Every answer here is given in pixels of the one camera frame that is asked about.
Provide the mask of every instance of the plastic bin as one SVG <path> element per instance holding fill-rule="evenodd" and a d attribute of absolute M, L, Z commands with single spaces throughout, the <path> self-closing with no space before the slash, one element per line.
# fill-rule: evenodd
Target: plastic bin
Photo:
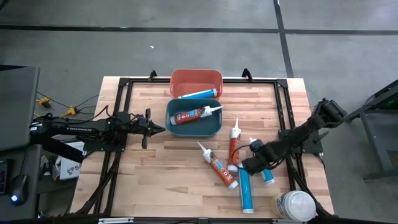
<path fill-rule="evenodd" d="M 174 99 L 167 104 L 166 108 L 166 129 L 174 136 L 182 138 L 211 138 L 221 129 L 222 109 L 216 110 L 211 116 L 196 121 L 172 125 L 170 117 L 179 113 L 188 112 L 204 106 L 211 108 L 221 106 L 212 99 Z"/>
<path fill-rule="evenodd" d="M 218 100 L 223 93 L 223 76 L 217 70 L 178 69 L 170 79 L 170 94 L 175 99 L 211 88 L 217 89 L 217 96 L 212 99 Z"/>

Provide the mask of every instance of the blue caulk tube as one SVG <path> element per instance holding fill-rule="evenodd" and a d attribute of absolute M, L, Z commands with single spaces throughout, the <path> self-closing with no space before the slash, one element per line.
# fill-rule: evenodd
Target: blue caulk tube
<path fill-rule="evenodd" d="M 250 175 L 244 169 L 239 169 L 239 183 L 241 185 L 242 211 L 245 214 L 254 213 L 253 200 L 251 198 Z"/>
<path fill-rule="evenodd" d="M 250 144 L 252 142 L 254 142 L 255 140 L 257 140 L 257 139 L 253 139 L 253 138 L 249 138 L 249 139 L 250 139 Z M 264 183 L 267 184 L 267 185 L 268 184 L 273 184 L 275 182 L 274 176 L 272 175 L 271 170 L 264 169 L 261 172 L 261 176 L 262 176 L 262 179 L 264 180 Z"/>
<path fill-rule="evenodd" d="M 217 96 L 217 90 L 212 88 L 210 90 L 199 91 L 196 93 L 190 93 L 187 95 L 179 96 L 179 99 L 204 99 Z"/>

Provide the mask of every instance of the red plastic bin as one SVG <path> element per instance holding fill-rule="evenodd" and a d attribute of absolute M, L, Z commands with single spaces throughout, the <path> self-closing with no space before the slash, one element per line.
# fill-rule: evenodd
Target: red plastic bin
<path fill-rule="evenodd" d="M 170 94 L 178 98 L 190 93 L 216 88 L 218 100 L 223 93 L 223 76 L 212 69 L 177 69 L 170 79 Z"/>

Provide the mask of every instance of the blue light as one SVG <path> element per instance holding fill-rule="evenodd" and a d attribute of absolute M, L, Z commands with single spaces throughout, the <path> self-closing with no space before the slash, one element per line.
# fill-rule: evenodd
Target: blue light
<path fill-rule="evenodd" d="M 11 200 L 12 200 L 13 202 L 15 202 L 16 200 L 18 200 L 18 197 L 17 197 L 16 195 L 13 195 L 13 196 L 11 197 Z"/>

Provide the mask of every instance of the computer mouse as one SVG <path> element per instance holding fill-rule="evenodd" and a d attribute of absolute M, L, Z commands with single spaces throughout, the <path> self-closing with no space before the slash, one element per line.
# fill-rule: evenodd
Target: computer mouse
<path fill-rule="evenodd" d="M 27 201 L 27 198 L 29 196 L 27 179 L 28 176 L 20 174 L 11 180 L 9 196 L 12 205 L 20 206 Z"/>

